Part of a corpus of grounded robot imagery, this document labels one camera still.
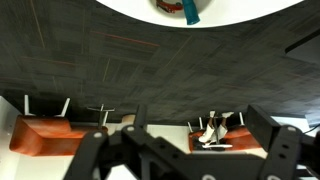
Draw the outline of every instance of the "wall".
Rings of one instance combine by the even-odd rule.
[[[121,130],[128,124],[107,123],[109,135],[112,135],[116,130]],[[153,125],[149,124],[147,132],[154,138],[163,137],[178,149],[185,153],[190,153],[188,146],[188,126],[168,126],[168,125]]]
[[[320,127],[317,127],[313,131],[310,131],[310,132],[306,133],[306,135],[311,136],[311,137],[316,137],[316,134],[317,134],[318,131],[320,131]]]
[[[308,120],[306,118],[295,118],[295,117],[279,117],[271,116],[280,125],[291,125],[299,128],[302,132],[306,132],[310,129]]]
[[[9,144],[17,115],[20,114],[0,96],[0,179],[15,179],[20,154],[11,152]]]
[[[73,156],[31,157],[21,155],[16,180],[61,180]]]

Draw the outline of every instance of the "white wall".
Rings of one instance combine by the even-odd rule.
[[[9,144],[17,115],[17,109],[0,96],[0,179],[15,179],[20,154],[11,152]]]
[[[163,137],[184,153],[190,153],[188,126],[148,125],[148,133],[154,138]]]
[[[306,135],[311,136],[311,137],[316,137],[316,134],[318,131],[320,131],[320,127],[317,127],[313,131],[306,133]]]
[[[21,155],[16,171],[16,180],[61,180],[73,156]]]
[[[275,121],[277,121],[280,125],[291,125],[296,128],[299,128],[302,132],[308,131],[309,124],[306,118],[294,118],[294,117],[279,117],[279,116],[271,116]]]

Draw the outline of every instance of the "orange sofa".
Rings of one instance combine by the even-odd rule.
[[[194,133],[189,133],[189,149],[193,151],[193,137],[200,137],[204,131],[197,131]],[[224,136],[226,144],[231,144],[231,148],[226,148],[226,151],[235,151],[235,150],[244,150],[244,149],[253,149],[260,148],[260,144],[257,140],[251,135],[249,130],[245,126],[240,126],[235,129],[229,130]]]
[[[10,150],[30,156],[74,155],[83,136],[90,130],[97,128],[71,128],[68,119],[63,117],[19,115]]]

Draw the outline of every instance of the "red cushion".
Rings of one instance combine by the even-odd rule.
[[[10,150],[31,156],[74,155],[85,134],[72,132],[66,118],[20,115]]]
[[[228,133],[224,136],[225,139],[232,139],[232,138],[237,138],[241,136],[247,136],[250,135],[251,133],[245,126],[240,126],[236,129],[229,130]]]
[[[240,136],[237,138],[226,139],[226,141],[226,144],[232,144],[231,148],[226,148],[227,151],[253,149],[261,147],[257,140],[251,134],[246,136]]]

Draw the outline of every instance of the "chair leg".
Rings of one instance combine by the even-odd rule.
[[[56,115],[55,117],[64,117],[66,115],[68,106],[69,106],[70,98],[67,98],[66,102],[64,103],[63,109],[61,114]]]
[[[189,126],[189,129],[190,129],[190,132],[193,132],[189,122],[188,122],[188,126]]]
[[[102,126],[106,126],[106,122],[107,122],[107,118],[108,118],[108,113],[109,113],[109,111],[106,111],[106,114],[104,115],[104,118],[103,118]]]
[[[203,129],[203,125],[202,125],[202,119],[201,119],[201,117],[199,117],[199,123],[200,123],[200,129]]]
[[[24,95],[24,115],[34,116],[34,114],[30,114],[29,112],[29,96],[28,95]]]
[[[244,122],[243,122],[243,117],[242,117],[242,113],[241,112],[239,112],[239,117],[240,117],[240,125],[241,126],[244,126]]]

